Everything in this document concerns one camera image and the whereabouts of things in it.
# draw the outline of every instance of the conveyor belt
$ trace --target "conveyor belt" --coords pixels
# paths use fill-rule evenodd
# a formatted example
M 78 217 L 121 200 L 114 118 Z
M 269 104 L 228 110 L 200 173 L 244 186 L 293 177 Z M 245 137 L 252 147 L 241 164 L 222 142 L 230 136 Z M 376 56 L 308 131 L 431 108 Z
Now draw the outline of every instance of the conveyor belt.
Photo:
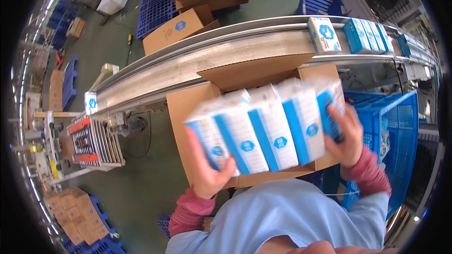
M 348 17 L 328 17 L 337 33 L 342 52 L 314 56 L 308 64 L 334 62 L 338 67 L 393 62 L 418 63 L 395 56 L 350 54 L 342 31 Z M 249 21 L 193 36 L 132 63 L 101 83 L 97 91 L 99 113 L 114 113 L 153 104 L 167 93 L 206 82 L 198 71 L 254 59 L 315 52 L 307 29 L 309 16 L 288 16 Z M 394 37 L 397 29 L 385 26 Z

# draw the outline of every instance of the blue cloud logo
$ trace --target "blue cloud logo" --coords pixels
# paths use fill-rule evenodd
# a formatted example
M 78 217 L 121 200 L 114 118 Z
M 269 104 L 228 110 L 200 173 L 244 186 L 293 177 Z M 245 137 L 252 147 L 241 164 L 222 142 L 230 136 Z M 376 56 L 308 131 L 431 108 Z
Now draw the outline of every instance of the blue cloud logo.
M 244 142 L 242 142 L 240 148 L 245 152 L 252 151 L 254 149 L 254 143 L 250 140 L 245 140 Z
M 181 31 L 185 28 L 185 25 L 187 23 L 185 21 L 179 21 L 178 23 L 176 23 L 176 26 L 174 27 L 176 29 L 176 31 Z
M 285 137 L 279 137 L 275 139 L 275 142 L 273 143 L 274 147 L 276 148 L 283 148 L 287 145 L 287 139 Z
M 327 40 L 332 40 L 335 38 L 334 31 L 328 25 L 320 25 L 320 34 Z
M 319 127 L 315 123 L 309 125 L 309 127 L 306 130 L 306 134 L 309 136 L 314 136 L 319 132 Z
M 216 155 L 216 156 L 223 156 L 225 154 L 225 152 L 223 151 L 223 149 L 219 146 L 214 146 L 212 147 L 212 154 Z

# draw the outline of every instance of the concrete floor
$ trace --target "concrete floor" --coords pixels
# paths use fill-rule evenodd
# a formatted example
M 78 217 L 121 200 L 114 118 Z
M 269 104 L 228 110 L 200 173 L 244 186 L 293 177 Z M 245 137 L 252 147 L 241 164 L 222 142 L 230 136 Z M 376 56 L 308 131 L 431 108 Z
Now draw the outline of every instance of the concrete floor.
M 127 5 L 108 22 L 99 26 L 102 16 L 86 10 L 81 16 L 86 24 L 77 41 L 66 43 L 66 65 L 78 55 L 77 96 L 70 111 L 83 110 L 83 93 L 91 87 L 104 63 L 126 66 L 127 37 L 137 31 L 141 0 L 128 0 Z M 240 9 L 219 16 L 222 26 L 247 20 L 296 14 L 299 0 L 250 0 Z M 44 88 L 48 88 L 50 73 L 55 65 L 51 55 Z M 135 40 L 129 64 L 144 56 L 142 42 Z M 44 106 L 48 96 L 43 94 Z M 175 202 L 189 187 L 181 165 L 167 110 L 150 112 L 143 117 L 150 126 L 143 132 L 121 140 L 126 166 L 110 172 L 92 172 L 65 184 L 78 185 L 99 198 L 108 222 L 121 235 L 124 248 L 130 253 L 164 253 L 168 242 L 155 223 L 163 214 L 171 214 Z M 228 198 L 223 191 L 216 210 Z

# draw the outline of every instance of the orange machine part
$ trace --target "orange machine part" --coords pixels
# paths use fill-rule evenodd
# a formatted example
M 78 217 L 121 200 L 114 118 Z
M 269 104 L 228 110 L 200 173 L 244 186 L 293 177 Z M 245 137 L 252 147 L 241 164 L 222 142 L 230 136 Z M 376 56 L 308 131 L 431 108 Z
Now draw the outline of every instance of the orange machine part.
M 96 154 L 76 154 L 74 155 L 74 160 L 76 163 L 80 162 L 95 162 L 97 161 Z
M 69 131 L 69 134 L 75 133 L 80 131 L 82 128 L 89 126 L 91 124 L 91 120 L 89 118 L 83 119 L 79 121 L 78 123 L 72 125 L 67 130 Z

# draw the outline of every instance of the person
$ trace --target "person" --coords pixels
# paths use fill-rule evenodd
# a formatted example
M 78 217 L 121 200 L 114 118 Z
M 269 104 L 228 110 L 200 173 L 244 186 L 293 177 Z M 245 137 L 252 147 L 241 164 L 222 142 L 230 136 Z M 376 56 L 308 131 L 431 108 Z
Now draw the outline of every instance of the person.
M 343 141 L 336 144 L 325 136 L 325 147 L 360 189 L 360 199 L 350 211 L 307 181 L 267 181 L 246 191 L 238 189 L 215 215 L 210 232 L 204 232 L 204 216 L 211 214 L 217 193 L 236 166 L 231 158 L 222 171 L 212 169 L 188 129 L 195 179 L 177 201 L 166 253 L 395 253 L 381 251 L 389 180 L 376 163 L 377 155 L 363 146 L 363 126 L 354 108 L 347 104 L 343 116 L 331 106 L 328 111 L 341 128 Z

